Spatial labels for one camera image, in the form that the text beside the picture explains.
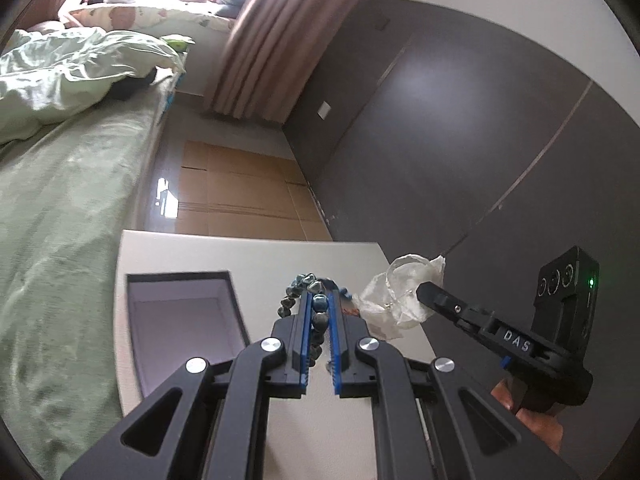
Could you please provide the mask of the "right hand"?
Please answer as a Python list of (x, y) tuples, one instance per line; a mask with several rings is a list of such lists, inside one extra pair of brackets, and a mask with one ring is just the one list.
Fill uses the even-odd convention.
[(551, 448), (555, 454), (560, 454), (564, 428), (554, 416), (539, 414), (525, 408), (515, 411), (512, 394), (505, 380), (498, 382), (492, 388), (491, 395), (507, 410), (512, 412), (533, 434), (536, 434), (542, 442), (548, 445), (548, 448)]

